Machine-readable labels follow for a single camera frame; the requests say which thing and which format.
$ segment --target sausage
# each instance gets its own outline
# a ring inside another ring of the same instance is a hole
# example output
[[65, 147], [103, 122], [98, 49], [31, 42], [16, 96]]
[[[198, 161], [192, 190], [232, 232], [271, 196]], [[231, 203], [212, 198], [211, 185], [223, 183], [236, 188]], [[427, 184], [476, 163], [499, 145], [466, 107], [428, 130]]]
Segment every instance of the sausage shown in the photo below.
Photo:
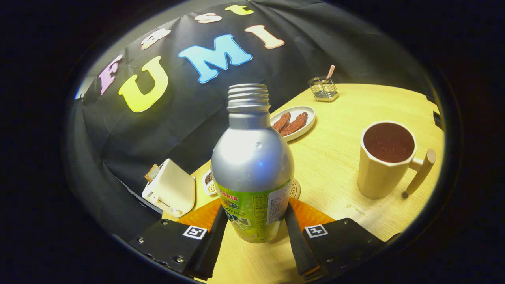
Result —
[[280, 132], [281, 136], [286, 136], [290, 135], [291, 133], [299, 130], [300, 128], [304, 127], [305, 124], [307, 123], [307, 118], [309, 115], [306, 112], [302, 112], [300, 115], [296, 117], [296, 119], [291, 122], [288, 126], [283, 128]]
[[274, 123], [274, 129], [278, 132], [281, 132], [289, 124], [289, 120], [291, 119], [291, 113], [287, 112], [281, 116], [281, 118]]

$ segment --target small dish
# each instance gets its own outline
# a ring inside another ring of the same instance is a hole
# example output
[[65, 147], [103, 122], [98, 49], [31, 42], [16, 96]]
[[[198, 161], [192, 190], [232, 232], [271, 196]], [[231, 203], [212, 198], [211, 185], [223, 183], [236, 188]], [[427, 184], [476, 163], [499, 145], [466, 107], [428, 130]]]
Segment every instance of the small dish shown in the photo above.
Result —
[[276, 123], [281, 118], [281, 116], [287, 112], [291, 113], [291, 119], [289, 120], [289, 123], [293, 122], [296, 119], [296, 117], [301, 113], [306, 112], [307, 123], [305, 124], [304, 127], [298, 129], [297, 131], [291, 133], [290, 135], [284, 136], [284, 140], [286, 140], [286, 142], [289, 142], [304, 135], [314, 125], [314, 122], [316, 121], [316, 111], [313, 108], [308, 106], [297, 106], [289, 108], [287, 110], [283, 110], [282, 112], [272, 116], [270, 118], [270, 124], [273, 126], [274, 123]]

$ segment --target yellow letter u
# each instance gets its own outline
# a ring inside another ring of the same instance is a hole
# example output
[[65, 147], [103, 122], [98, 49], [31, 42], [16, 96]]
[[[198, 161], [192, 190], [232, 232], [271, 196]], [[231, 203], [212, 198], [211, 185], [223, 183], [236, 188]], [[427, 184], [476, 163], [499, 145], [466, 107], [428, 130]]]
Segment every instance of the yellow letter u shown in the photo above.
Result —
[[119, 88], [119, 95], [124, 96], [126, 104], [133, 112], [143, 112], [152, 106], [165, 92], [168, 86], [168, 76], [160, 65], [161, 56], [149, 60], [142, 71], [147, 70], [155, 81], [155, 86], [147, 94], [142, 94], [137, 83], [137, 75], [131, 76]]

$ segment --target wooden mug handle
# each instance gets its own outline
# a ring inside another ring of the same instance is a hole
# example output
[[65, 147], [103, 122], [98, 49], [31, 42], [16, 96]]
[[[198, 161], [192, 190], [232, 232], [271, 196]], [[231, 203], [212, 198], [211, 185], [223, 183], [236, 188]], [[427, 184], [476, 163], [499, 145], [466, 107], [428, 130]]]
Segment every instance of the wooden mug handle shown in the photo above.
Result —
[[426, 153], [426, 157], [424, 157], [424, 161], [420, 159], [412, 159], [411, 164], [409, 165], [411, 168], [417, 170], [416, 176], [412, 179], [409, 186], [407, 186], [407, 194], [413, 194], [416, 189], [421, 185], [424, 181], [428, 173], [430, 173], [431, 168], [436, 160], [435, 150], [429, 149]]

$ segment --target aluminum bottle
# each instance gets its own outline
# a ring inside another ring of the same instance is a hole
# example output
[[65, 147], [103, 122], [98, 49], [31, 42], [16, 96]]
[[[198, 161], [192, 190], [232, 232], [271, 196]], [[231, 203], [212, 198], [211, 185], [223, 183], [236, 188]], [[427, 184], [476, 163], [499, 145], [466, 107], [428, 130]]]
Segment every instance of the aluminum bottle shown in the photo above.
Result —
[[211, 160], [212, 179], [237, 234], [251, 243], [272, 240], [286, 211], [293, 155], [270, 125], [267, 86], [229, 87], [230, 126]]

